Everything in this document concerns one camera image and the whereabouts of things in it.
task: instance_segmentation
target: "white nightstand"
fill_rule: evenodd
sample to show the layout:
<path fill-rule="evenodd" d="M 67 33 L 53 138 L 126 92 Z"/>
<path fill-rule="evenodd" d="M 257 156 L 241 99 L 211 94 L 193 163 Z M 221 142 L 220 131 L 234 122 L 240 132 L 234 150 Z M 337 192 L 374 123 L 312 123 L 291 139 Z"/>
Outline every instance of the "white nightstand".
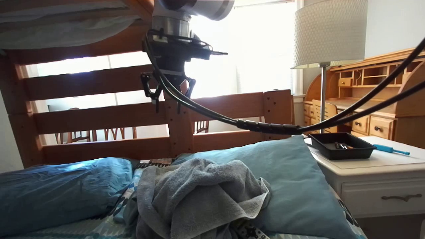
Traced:
<path fill-rule="evenodd" d="M 411 154 L 374 150 L 370 159 L 330 161 L 310 148 L 326 180 L 352 215 L 365 218 L 425 213 L 425 150 L 374 136 L 362 139 Z"/>

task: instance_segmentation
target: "drawer knob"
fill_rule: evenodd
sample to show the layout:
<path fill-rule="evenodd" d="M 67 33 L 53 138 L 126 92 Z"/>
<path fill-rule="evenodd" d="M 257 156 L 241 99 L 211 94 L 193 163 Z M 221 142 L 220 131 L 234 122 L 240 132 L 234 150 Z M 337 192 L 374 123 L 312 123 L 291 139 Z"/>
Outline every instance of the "drawer knob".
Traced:
<path fill-rule="evenodd" d="M 414 198 L 414 197 L 422 197 L 422 194 L 418 193 L 416 195 L 407 195 L 405 197 L 403 197 L 403 196 L 382 196 L 381 199 L 383 199 L 383 200 L 399 199 L 399 200 L 403 200 L 405 202 L 408 202 L 411 198 Z"/>

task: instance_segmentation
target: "blue pillow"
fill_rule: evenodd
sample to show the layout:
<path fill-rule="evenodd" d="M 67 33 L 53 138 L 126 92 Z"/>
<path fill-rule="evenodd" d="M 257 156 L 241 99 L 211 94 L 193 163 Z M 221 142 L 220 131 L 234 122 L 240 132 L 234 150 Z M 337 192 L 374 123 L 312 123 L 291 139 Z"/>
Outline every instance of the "blue pillow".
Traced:
<path fill-rule="evenodd" d="M 272 187 L 268 206 L 253 223 L 265 232 L 357 238 L 325 176 L 301 136 L 240 148 L 182 154 L 174 164 L 204 158 L 216 163 L 238 159 Z"/>
<path fill-rule="evenodd" d="M 119 158 L 0 174 L 0 237 L 106 214 L 132 174 L 131 162 Z"/>

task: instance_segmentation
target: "white lampshade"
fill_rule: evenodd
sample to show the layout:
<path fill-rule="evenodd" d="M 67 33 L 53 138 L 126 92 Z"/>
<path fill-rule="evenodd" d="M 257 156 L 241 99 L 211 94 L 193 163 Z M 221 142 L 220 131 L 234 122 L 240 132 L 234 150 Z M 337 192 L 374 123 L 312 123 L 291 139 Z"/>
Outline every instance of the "white lampshade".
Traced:
<path fill-rule="evenodd" d="M 363 60 L 367 7 L 367 0 L 326 0 L 296 11 L 293 68 Z"/>

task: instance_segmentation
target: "patterned bedding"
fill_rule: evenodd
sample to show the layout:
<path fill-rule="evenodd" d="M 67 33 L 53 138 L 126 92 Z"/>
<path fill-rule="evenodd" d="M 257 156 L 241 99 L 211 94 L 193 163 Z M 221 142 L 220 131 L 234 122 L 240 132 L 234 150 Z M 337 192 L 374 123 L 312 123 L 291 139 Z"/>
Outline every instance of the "patterned bedding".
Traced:
<path fill-rule="evenodd" d="M 22 234 L 19 236 L 8 237 L 8 239 L 130 239 L 135 238 L 135 225 L 129 225 L 124 216 L 123 208 L 132 203 L 133 194 L 137 189 L 139 178 L 143 169 L 138 168 L 134 171 L 133 180 L 128 189 L 123 193 L 122 197 L 117 203 L 117 206 L 111 213 L 103 218 L 87 219 L 80 222 L 61 225 L 54 228 L 47 228 L 31 233 Z M 344 209 L 343 213 L 347 219 L 353 232 L 356 233 L 359 239 L 366 239 L 362 229 L 357 224 L 356 220 L 351 216 L 350 212 L 339 198 L 339 196 L 332 190 L 338 199 L 341 207 Z M 315 236 L 302 236 L 292 234 L 274 234 L 268 235 L 270 239 L 327 239 L 324 237 Z"/>

